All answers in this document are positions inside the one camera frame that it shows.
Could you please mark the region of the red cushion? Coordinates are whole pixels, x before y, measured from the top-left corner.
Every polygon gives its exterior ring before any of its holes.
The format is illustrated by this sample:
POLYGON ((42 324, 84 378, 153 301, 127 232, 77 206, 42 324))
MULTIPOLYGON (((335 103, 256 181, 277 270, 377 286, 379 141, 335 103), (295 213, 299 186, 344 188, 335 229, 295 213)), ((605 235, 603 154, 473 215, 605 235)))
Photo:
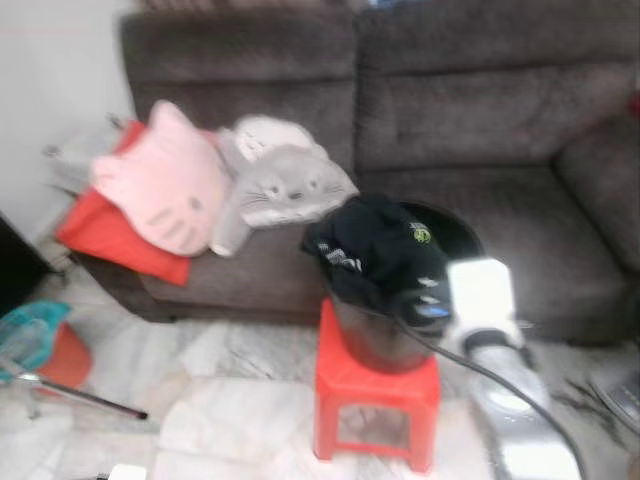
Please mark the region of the red cushion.
POLYGON ((134 230, 123 211, 97 192, 84 189, 55 230, 68 250, 113 262, 134 273, 155 276, 173 285, 186 285, 192 260, 160 250, 134 230))

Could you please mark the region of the metal clothes rack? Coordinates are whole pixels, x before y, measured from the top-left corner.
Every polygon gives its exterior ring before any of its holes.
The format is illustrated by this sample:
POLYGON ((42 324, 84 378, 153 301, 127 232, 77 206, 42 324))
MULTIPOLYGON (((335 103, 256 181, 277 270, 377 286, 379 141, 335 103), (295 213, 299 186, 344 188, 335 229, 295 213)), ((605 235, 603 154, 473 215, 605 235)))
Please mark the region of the metal clothes rack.
POLYGON ((73 387, 65 387, 65 385, 44 378, 37 372, 26 370, 18 362, 3 356, 0 356, 0 369, 9 372, 12 375, 12 383, 15 387, 19 387, 28 394, 27 410, 31 419, 38 417, 38 408, 35 406, 35 393, 37 390, 45 390, 45 392, 50 392, 55 396, 72 399, 72 401, 88 404, 88 406, 101 408, 101 410, 108 412, 120 413, 120 415, 129 417, 129 419, 140 421, 150 419, 150 413, 148 412, 111 402, 109 399, 93 396, 93 394, 82 392, 82 390, 73 387))

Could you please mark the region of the black plastic bucket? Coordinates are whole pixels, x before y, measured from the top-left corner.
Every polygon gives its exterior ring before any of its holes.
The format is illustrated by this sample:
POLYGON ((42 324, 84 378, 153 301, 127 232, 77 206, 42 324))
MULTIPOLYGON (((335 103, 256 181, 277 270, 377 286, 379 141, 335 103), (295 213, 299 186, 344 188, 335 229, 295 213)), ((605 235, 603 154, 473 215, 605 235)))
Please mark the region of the black plastic bucket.
MULTIPOLYGON (((428 225, 436 236, 436 242, 451 261, 475 259, 483 252, 483 246, 474 230, 452 212, 411 202, 398 204, 428 225)), ((430 355, 426 347, 428 343, 443 338, 445 330, 453 323, 454 315, 443 319, 416 321, 408 314, 380 314, 339 300, 337 294, 330 291, 328 284, 326 288, 338 315, 340 338, 344 347, 358 361, 376 371, 406 372, 425 364, 430 355)))

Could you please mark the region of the grey Totoro plush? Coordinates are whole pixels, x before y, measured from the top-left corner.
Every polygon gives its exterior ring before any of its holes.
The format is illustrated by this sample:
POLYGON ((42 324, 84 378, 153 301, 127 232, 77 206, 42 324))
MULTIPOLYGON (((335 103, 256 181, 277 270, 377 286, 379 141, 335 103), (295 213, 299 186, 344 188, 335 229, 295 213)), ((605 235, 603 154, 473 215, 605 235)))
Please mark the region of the grey Totoro plush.
POLYGON ((356 196, 346 170, 320 146, 283 145, 244 166, 229 189, 209 248, 230 257, 256 229, 311 223, 356 196))

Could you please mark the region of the brown fabric sofa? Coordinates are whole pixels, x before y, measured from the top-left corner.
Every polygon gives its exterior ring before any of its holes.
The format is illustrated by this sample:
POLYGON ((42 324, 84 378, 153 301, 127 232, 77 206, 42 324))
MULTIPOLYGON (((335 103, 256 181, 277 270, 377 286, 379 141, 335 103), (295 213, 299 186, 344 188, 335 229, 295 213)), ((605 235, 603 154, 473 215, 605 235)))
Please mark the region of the brown fabric sofa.
POLYGON ((300 124, 361 192, 467 225, 526 337, 636 337, 639 0, 140 10, 116 35, 137 113, 300 124))

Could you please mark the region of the black polo shirt green logo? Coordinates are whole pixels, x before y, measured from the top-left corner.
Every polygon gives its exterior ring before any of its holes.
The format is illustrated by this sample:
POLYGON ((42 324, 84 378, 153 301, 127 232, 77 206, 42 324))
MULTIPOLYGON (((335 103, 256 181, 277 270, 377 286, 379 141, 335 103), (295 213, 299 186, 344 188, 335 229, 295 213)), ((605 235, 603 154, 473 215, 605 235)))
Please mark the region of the black polo shirt green logo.
POLYGON ((348 198, 305 229, 300 248, 348 305, 416 321, 454 314, 451 259, 428 225, 392 198, 348 198))

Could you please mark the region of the marble side table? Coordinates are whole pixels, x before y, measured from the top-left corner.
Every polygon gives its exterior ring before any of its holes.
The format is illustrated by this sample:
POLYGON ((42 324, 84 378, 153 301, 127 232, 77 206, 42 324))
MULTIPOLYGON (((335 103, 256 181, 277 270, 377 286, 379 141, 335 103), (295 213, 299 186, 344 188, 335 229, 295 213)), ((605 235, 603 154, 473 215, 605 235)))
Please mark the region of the marble side table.
POLYGON ((72 196, 81 195, 90 186, 93 160, 110 154, 132 123, 132 118, 106 115, 56 137, 42 150, 50 168, 50 186, 72 196))

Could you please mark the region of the white grey Totoro cushion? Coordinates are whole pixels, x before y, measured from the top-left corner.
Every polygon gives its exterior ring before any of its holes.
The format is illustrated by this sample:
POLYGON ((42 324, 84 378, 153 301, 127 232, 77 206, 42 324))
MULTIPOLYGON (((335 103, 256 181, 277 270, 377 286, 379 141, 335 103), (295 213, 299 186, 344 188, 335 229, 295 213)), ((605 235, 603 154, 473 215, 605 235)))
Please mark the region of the white grey Totoro cushion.
POLYGON ((233 175, 252 166, 276 147, 316 147, 317 142, 302 125, 266 115, 247 115, 216 132, 218 150, 233 175))

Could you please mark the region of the pink cat face cushion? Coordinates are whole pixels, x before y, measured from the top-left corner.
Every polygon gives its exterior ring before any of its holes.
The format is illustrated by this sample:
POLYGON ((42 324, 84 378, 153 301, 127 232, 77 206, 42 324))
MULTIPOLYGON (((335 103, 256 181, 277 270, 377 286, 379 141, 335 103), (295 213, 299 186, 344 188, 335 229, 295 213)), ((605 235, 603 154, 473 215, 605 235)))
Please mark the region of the pink cat face cushion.
POLYGON ((91 186, 160 250, 192 257, 209 248, 230 174, 205 131, 177 105, 157 100, 136 142, 93 160, 91 186))

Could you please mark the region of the black standing fan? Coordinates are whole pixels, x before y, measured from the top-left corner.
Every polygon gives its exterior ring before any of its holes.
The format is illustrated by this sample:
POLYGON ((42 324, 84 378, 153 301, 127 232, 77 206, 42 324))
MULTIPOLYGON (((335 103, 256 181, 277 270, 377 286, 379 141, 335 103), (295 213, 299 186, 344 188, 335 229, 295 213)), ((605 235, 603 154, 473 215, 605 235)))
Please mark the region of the black standing fan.
POLYGON ((590 371, 590 387, 604 406, 630 429, 640 433, 639 364, 605 364, 590 371))

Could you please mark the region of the red plastic stool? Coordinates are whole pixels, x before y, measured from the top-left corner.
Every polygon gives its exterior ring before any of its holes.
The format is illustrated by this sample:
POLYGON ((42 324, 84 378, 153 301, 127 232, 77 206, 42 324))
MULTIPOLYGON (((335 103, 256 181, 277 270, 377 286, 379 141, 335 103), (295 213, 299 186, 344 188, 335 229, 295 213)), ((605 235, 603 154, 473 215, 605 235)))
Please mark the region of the red plastic stool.
POLYGON ((436 420, 442 393, 440 372, 433 357, 407 372, 378 372, 356 360, 340 339, 337 311, 332 300, 321 303, 317 328, 315 421, 312 452, 317 460, 332 461, 339 451, 401 457, 415 474, 433 470, 436 420), (340 410, 351 404, 389 408, 407 416, 410 433, 406 448, 342 442, 340 410))

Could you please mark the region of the orange bin teal bag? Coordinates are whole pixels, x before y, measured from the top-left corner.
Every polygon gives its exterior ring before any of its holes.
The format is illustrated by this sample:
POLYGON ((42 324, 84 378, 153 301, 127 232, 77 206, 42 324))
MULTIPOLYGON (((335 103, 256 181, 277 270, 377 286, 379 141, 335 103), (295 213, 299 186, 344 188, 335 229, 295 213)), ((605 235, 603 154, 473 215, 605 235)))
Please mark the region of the orange bin teal bag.
POLYGON ((68 303, 28 303, 0 317, 0 358, 67 387, 81 387, 92 367, 86 344, 68 323, 68 303))

